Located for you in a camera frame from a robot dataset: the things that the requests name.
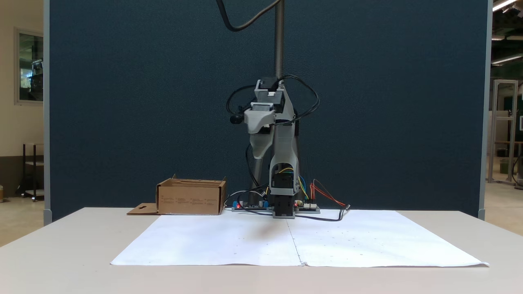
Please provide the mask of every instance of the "blue wire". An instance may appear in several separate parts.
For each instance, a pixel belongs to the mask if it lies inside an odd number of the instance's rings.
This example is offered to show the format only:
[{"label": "blue wire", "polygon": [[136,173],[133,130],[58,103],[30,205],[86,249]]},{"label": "blue wire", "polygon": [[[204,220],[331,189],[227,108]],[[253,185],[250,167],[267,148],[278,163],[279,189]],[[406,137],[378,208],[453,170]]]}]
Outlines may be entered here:
[{"label": "blue wire", "polygon": [[305,188],[305,194],[307,194],[307,183],[305,182],[305,179],[301,175],[300,175],[300,177],[301,177],[301,180],[303,182],[303,186]]},{"label": "blue wire", "polygon": [[[293,172],[283,172],[284,174],[293,174]],[[304,189],[305,189],[305,193],[307,194],[307,183],[305,182],[305,179],[300,175],[300,178],[303,182],[303,186],[304,186]]]}]

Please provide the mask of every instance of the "yellow wire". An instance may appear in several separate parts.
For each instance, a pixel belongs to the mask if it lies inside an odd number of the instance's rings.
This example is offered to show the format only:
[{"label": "yellow wire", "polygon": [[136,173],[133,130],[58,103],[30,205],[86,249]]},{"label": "yellow wire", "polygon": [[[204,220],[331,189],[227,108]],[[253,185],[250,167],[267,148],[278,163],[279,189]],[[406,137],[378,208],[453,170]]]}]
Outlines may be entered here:
[{"label": "yellow wire", "polygon": [[286,170],[288,170],[288,169],[290,169],[291,171],[294,171],[294,170],[292,169],[292,167],[287,167],[287,168],[284,168],[284,169],[280,170],[280,172],[279,172],[278,174],[280,174],[280,173],[282,173],[282,172],[284,172],[284,171],[286,171]]},{"label": "yellow wire", "polygon": [[[292,167],[287,167],[287,168],[284,168],[284,169],[280,170],[280,172],[279,172],[278,174],[280,174],[280,173],[282,173],[282,172],[284,172],[284,171],[286,171],[286,170],[288,170],[288,169],[290,169],[291,171],[294,171],[294,169],[293,169]],[[300,181],[300,187],[301,187],[303,193],[305,194],[305,199],[309,199],[309,196],[308,196],[307,193],[305,192],[305,186],[303,186],[303,183],[301,182],[300,176],[298,176],[298,180]]]},{"label": "yellow wire", "polygon": [[298,180],[300,181],[300,187],[301,187],[303,193],[305,194],[305,199],[308,199],[309,196],[308,196],[307,193],[305,192],[305,187],[303,186],[303,183],[301,182],[301,179],[300,179],[299,176],[298,176]]}]

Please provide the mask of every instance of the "white paper sheet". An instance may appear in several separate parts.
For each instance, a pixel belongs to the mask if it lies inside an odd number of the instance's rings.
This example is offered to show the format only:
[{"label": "white paper sheet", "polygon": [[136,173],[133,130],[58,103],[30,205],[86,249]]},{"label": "white paper sheet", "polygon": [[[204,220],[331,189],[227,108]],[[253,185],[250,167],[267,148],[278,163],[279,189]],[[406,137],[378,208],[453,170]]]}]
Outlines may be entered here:
[{"label": "white paper sheet", "polygon": [[[335,219],[338,212],[309,215]],[[401,214],[386,210],[351,210],[340,222],[230,211],[220,216],[161,216],[111,262],[333,267],[481,263]]]},{"label": "white paper sheet", "polygon": [[224,211],[160,216],[111,264],[295,266],[300,259],[286,220]]},{"label": "white paper sheet", "polygon": [[[339,210],[322,210],[336,219]],[[340,222],[288,221],[309,266],[470,266],[482,262],[395,211],[351,210]]]}]

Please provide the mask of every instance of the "ceiling light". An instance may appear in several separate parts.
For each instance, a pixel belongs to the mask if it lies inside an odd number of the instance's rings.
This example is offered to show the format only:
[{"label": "ceiling light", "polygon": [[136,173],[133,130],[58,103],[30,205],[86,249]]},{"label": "ceiling light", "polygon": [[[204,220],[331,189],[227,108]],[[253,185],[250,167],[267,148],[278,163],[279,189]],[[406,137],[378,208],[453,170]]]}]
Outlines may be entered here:
[{"label": "ceiling light", "polygon": [[494,3],[494,7],[492,7],[492,12],[500,10],[501,8],[514,3],[517,0],[499,0]]},{"label": "ceiling light", "polygon": [[508,57],[505,57],[505,58],[496,59],[496,60],[492,61],[492,64],[495,65],[495,64],[502,63],[502,62],[506,62],[506,61],[510,61],[510,60],[514,60],[514,59],[518,59],[518,58],[522,58],[522,57],[523,57],[523,53],[520,53],[520,54],[508,56]]}]

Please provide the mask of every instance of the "window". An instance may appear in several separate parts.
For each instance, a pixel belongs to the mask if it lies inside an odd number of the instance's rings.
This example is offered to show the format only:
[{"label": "window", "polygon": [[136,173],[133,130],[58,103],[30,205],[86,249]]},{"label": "window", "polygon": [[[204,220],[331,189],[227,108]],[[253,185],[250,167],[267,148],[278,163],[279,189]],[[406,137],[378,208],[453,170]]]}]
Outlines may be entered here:
[{"label": "window", "polygon": [[43,36],[15,28],[15,104],[43,102]]}]

